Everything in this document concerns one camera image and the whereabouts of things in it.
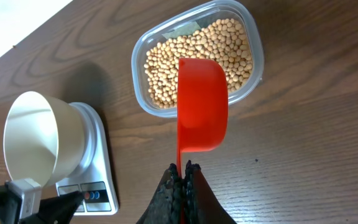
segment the scale platform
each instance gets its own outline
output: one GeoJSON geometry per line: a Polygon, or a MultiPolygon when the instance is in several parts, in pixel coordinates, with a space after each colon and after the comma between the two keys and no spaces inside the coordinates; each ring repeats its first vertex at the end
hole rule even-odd
{"type": "Polygon", "coordinates": [[[70,103],[83,119],[85,150],[76,169],[56,183],[59,196],[76,190],[84,192],[84,201],[74,215],[114,215],[118,201],[111,177],[109,154],[103,123],[97,112],[85,103],[70,103]]]}

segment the measuring cup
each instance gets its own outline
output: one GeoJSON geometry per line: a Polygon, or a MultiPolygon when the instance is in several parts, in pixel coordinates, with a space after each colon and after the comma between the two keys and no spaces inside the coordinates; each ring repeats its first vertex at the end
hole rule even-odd
{"type": "Polygon", "coordinates": [[[183,152],[213,150],[227,127],[227,84],[221,66],[206,59],[181,58],[178,74],[177,169],[183,152]]]}

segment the clear plastic container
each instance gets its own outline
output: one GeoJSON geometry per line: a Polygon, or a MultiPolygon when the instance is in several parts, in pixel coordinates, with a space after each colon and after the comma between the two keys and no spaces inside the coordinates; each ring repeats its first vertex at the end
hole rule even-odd
{"type": "Polygon", "coordinates": [[[161,109],[152,102],[150,94],[148,93],[148,76],[143,66],[147,59],[146,51],[155,47],[158,42],[167,41],[162,34],[172,32],[190,22],[195,21],[202,28],[207,27],[217,19],[232,18],[237,21],[242,21],[246,28],[254,64],[248,82],[237,91],[229,94],[229,105],[246,97],[258,85],[264,70],[264,53],[254,18],[252,18],[249,11],[239,2],[233,0],[211,1],[161,23],[147,31],[137,41],[132,53],[132,77],[136,99],[146,112],[163,118],[175,118],[177,116],[176,108],[161,109]]]}

